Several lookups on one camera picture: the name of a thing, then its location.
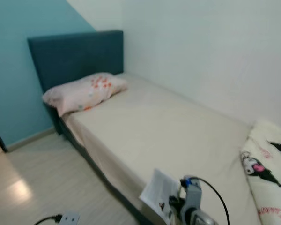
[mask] baseboard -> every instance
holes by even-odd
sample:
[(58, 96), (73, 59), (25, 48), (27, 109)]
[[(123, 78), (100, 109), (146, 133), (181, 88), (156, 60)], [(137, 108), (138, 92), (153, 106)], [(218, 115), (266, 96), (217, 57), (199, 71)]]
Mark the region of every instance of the baseboard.
[(42, 132), (37, 133), (35, 135), (24, 138), (24, 139), (14, 143), (14, 144), (8, 145), (7, 150), (8, 150), (8, 152), (14, 151), (14, 150), (26, 145), (26, 144), (34, 142), (34, 141), (36, 141), (40, 138), (46, 137), (46, 136), (48, 136), (50, 134), (53, 134), (53, 133), (55, 133), (55, 129), (52, 127), (48, 130), (45, 130), (45, 131), (42, 131)]

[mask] bed frame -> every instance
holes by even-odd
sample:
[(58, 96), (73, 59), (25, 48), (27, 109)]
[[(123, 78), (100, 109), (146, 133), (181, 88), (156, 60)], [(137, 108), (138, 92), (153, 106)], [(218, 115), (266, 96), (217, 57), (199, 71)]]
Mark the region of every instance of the bed frame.
[[(124, 72), (123, 32), (119, 30), (32, 37), (28, 38), (28, 44), (43, 92), (98, 72), (114, 75)], [(47, 105), (45, 107), (58, 134), (63, 134), (72, 143), (109, 190), (141, 224), (152, 224), (107, 180), (86, 149), (75, 140), (63, 120), (59, 119), (57, 111)]]

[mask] white wall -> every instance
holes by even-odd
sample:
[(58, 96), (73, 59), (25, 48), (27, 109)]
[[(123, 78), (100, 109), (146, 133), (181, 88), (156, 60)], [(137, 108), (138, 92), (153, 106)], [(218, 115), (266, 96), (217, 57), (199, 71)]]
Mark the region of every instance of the white wall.
[(122, 29), (122, 0), (67, 0), (95, 30)]
[(281, 0), (125, 0), (126, 72), (281, 125)]

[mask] power outlet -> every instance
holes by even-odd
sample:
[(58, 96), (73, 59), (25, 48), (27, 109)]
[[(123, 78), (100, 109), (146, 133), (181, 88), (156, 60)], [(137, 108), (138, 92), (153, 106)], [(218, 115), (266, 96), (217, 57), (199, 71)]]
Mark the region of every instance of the power outlet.
[(62, 215), (59, 225), (77, 225), (79, 218), (76, 212), (66, 212)]

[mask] pillow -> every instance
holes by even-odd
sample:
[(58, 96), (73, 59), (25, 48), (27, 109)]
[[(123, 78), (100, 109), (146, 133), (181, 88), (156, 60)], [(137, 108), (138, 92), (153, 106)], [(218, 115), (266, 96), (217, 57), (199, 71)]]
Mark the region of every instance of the pillow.
[(61, 117), (65, 113), (90, 109), (126, 89), (125, 80), (109, 73), (98, 73), (49, 89), (43, 101), (55, 107)]

